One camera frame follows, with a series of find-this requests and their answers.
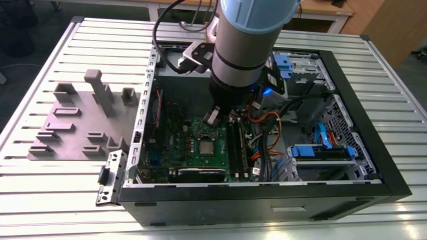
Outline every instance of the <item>floor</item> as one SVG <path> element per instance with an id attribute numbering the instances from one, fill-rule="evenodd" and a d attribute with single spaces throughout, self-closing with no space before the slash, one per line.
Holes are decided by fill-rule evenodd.
<path id="1" fill-rule="evenodd" d="M 34 10 L 39 23 L 28 30 L 36 45 L 35 52 L 30 56 L 12 58 L 0 50 L 0 72 L 8 79 L 8 82 L 0 85 L 0 130 L 8 123 L 8 119 L 14 114 L 74 16 L 141 21 L 150 20 L 149 10 L 145 8 L 78 3 L 62 3 L 62 8 L 60 12 L 55 12 L 48 1 L 35 1 Z M 183 20 L 191 21 L 191 13 L 177 12 L 175 15 Z M 167 21 L 175 22 L 177 17 L 169 17 Z M 4 66 L 14 64 L 32 65 L 18 65 L 2 69 Z M 418 60 L 415 56 L 410 55 L 397 69 L 397 72 L 422 106 L 427 109 L 427 60 Z"/>

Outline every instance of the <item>aluminum extrusion table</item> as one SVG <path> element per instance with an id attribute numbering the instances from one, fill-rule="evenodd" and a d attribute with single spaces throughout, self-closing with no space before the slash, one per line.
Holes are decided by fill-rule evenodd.
<path id="1" fill-rule="evenodd" d="M 0 135 L 0 237 L 94 239 L 426 239 L 427 114 L 369 40 L 357 35 L 283 31 L 277 46 L 333 51 L 413 196 L 337 220 L 142 227 L 122 207 L 95 207 L 104 162 L 30 161 L 26 156 L 56 98 L 58 83 L 90 91 L 100 69 L 112 91 L 146 89 L 154 22 L 74 18 Z M 161 40 L 203 40 L 174 23 Z"/>

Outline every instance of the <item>motherboard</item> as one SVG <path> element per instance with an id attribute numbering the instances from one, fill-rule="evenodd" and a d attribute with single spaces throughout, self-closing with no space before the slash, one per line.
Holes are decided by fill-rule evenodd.
<path id="1" fill-rule="evenodd" d="M 250 123 L 231 117 L 219 127 L 203 118 L 167 114 L 161 140 L 147 143 L 138 173 L 143 183 L 249 182 Z"/>

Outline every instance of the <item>black cable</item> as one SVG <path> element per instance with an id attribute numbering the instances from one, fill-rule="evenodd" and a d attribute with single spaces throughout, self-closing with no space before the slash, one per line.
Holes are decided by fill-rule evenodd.
<path id="1" fill-rule="evenodd" d="M 179 22 L 179 26 L 182 27 L 182 29 L 185 29 L 186 31 L 189 31 L 191 33 L 198 33 L 198 32 L 205 31 L 209 28 L 209 26 L 211 25 L 213 21 L 214 21 L 217 10 L 218 10 L 218 7 L 219 7 L 219 1 L 221 0 L 217 0 L 217 2 L 215 2 L 215 8 L 214 8 L 213 16 L 211 16 L 211 18 L 209 20 L 209 23 L 205 25 L 205 27 L 202 27 L 201 29 L 197 29 L 197 30 L 191 30 L 183 25 L 182 22 Z"/>
<path id="2" fill-rule="evenodd" d="M 169 60 L 169 58 L 166 57 L 163 51 L 159 48 L 159 44 L 158 44 L 158 28 L 159 28 L 159 24 L 162 22 L 162 19 L 166 17 L 167 13 L 171 11 L 173 8 L 175 8 L 175 6 L 178 4 L 181 4 L 182 2 L 185 2 L 185 0 L 178 0 L 177 2 L 174 2 L 162 12 L 158 21 L 155 22 L 154 28 L 153 28 L 153 43 L 154 43 L 154 47 L 155 49 L 159 51 L 161 54 L 161 58 L 163 59 L 163 61 L 166 62 L 166 64 L 169 65 L 169 67 L 178 73 L 178 74 L 185 74 L 187 72 L 187 70 L 185 69 L 179 69 Z"/>
<path id="3" fill-rule="evenodd" d="M 278 113 L 281 118 L 290 111 L 290 109 L 294 107 L 294 105 L 298 104 L 299 102 L 302 102 L 307 99 L 326 98 L 326 97 L 330 97 L 331 95 L 333 95 L 333 93 L 325 92 L 325 93 L 315 93 L 315 94 L 305 95 L 305 96 L 295 98 L 281 109 L 281 111 Z M 259 150 L 259 156 L 261 156 L 261 176 L 262 176 L 262 174 L 265 176 L 263 182 L 269 182 L 271 180 L 271 160 L 270 160 L 269 147 L 267 147 L 267 141 L 269 141 L 269 134 L 267 133 L 271 131 L 271 129 L 275 125 L 275 122 L 277 122 L 275 119 L 277 118 L 274 118 L 269 122 L 269 126 L 265 129 L 262 138 L 258 142 L 258 150 Z"/>
<path id="4" fill-rule="evenodd" d="M 213 0 L 209 1 L 209 8 L 207 8 L 206 13 L 205 13 L 203 23 L 206 23 L 206 21 L 209 19 L 209 14 L 210 14 L 211 7 L 213 7 Z"/>

